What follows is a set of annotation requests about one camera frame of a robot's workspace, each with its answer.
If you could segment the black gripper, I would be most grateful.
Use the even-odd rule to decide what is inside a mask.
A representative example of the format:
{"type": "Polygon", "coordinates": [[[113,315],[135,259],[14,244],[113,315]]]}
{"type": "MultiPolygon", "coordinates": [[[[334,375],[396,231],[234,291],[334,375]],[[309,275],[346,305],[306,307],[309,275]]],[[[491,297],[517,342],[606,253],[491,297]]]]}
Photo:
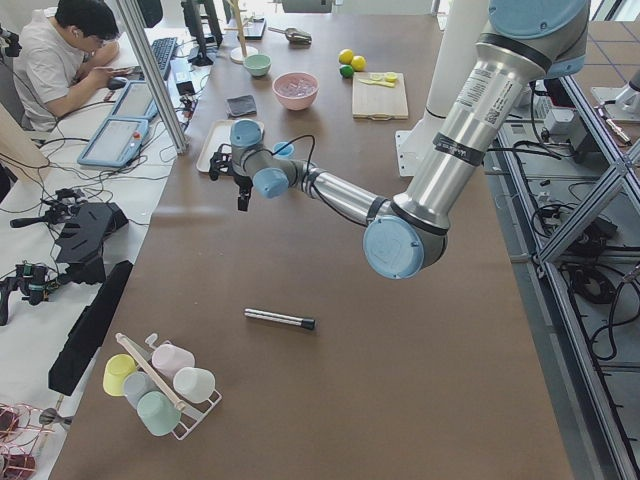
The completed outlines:
{"type": "Polygon", "coordinates": [[[232,162],[231,145],[220,144],[209,159],[208,176],[211,181],[216,181],[221,175],[231,176],[239,188],[237,208],[241,212],[247,212],[251,199],[252,180],[234,170],[232,162]]]}

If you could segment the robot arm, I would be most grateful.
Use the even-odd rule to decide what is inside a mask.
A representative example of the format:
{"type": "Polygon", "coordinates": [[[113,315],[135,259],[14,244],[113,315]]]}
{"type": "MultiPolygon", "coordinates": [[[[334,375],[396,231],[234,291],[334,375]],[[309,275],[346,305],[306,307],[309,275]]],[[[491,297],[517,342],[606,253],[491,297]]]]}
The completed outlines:
{"type": "Polygon", "coordinates": [[[310,161],[267,149],[259,124],[231,127],[229,169],[236,183],[266,198],[299,188],[364,227],[369,265],[405,279],[444,254],[449,213],[482,163],[507,115],[530,83],[579,71],[586,55],[585,1],[457,1],[448,15],[429,92],[447,114],[437,130],[425,121],[401,148],[416,156],[407,189],[384,198],[310,161]]]}

